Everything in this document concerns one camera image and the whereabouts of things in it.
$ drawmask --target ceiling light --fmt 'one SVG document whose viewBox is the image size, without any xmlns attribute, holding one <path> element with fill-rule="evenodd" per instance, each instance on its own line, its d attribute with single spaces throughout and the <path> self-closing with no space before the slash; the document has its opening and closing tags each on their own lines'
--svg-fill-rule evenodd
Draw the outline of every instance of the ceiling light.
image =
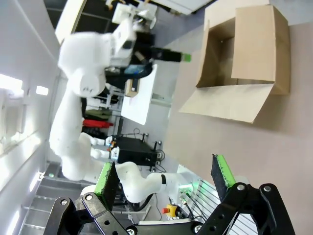
<svg viewBox="0 0 313 235">
<path fill-rule="evenodd" d="M 0 74 L 0 88 L 18 91 L 22 89 L 23 81 Z"/>
<path fill-rule="evenodd" d="M 13 217 L 13 219 L 9 225 L 8 231 L 6 232 L 6 235 L 12 235 L 13 234 L 15 226 L 19 220 L 19 217 L 20 217 L 20 212 L 19 211 L 15 212 L 14 217 Z"/>
<path fill-rule="evenodd" d="M 36 93 L 42 94 L 42 95 L 48 95 L 49 89 L 47 87 L 37 86 Z"/>
<path fill-rule="evenodd" d="M 39 175 L 40 175 L 40 173 L 37 172 L 36 175 L 35 175 L 35 177 L 33 178 L 32 182 L 30 183 L 30 185 L 29 185 L 29 191 L 30 191 L 30 192 L 34 189 L 34 187 L 35 187 L 37 181 L 39 180 Z"/>
</svg>

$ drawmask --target red cloth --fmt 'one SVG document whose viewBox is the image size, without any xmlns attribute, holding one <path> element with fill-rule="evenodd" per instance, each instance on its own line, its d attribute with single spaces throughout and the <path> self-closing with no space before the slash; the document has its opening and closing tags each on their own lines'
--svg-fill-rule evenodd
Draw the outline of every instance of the red cloth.
<svg viewBox="0 0 313 235">
<path fill-rule="evenodd" d="M 113 123 L 110 123 L 110 122 L 107 122 L 107 121 L 95 121 L 95 120 L 85 119 L 83 121 L 83 126 L 85 126 L 85 127 L 93 127 L 93 128 L 106 128 L 106 129 L 108 129 L 110 126 L 113 126 Z"/>
</svg>

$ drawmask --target open cardboard box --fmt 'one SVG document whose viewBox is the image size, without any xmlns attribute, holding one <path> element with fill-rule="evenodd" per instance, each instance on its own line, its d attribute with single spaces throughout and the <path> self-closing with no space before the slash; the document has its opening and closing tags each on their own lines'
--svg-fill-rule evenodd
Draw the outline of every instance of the open cardboard box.
<svg viewBox="0 0 313 235">
<path fill-rule="evenodd" d="M 197 89 L 180 112 L 253 123 L 270 94 L 290 91 L 288 22 L 272 5 L 236 9 L 205 29 Z"/>
</svg>

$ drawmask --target white cabinet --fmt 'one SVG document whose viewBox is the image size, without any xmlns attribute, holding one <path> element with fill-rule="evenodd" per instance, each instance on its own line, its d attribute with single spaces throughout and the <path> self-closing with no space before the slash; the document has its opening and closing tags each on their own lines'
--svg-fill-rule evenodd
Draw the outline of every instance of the white cabinet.
<svg viewBox="0 0 313 235">
<path fill-rule="evenodd" d="M 212 0 L 153 0 L 182 14 L 189 15 Z"/>
</svg>

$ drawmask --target black bracket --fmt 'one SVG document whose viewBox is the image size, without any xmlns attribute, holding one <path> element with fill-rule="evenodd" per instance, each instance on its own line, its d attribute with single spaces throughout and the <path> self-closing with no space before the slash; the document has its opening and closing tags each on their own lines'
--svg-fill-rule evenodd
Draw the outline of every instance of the black bracket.
<svg viewBox="0 0 313 235">
<path fill-rule="evenodd" d="M 44 235 L 78 235 L 86 223 L 94 222 L 103 235 L 128 235 L 111 210 L 94 193 L 86 193 L 76 202 L 59 198 L 52 208 Z M 178 220 L 173 224 L 134 224 L 127 228 L 134 235 L 226 235 L 239 214 L 251 214 L 259 235 L 295 235 L 286 207 L 273 184 L 258 189 L 236 183 L 204 224 Z"/>
</svg>

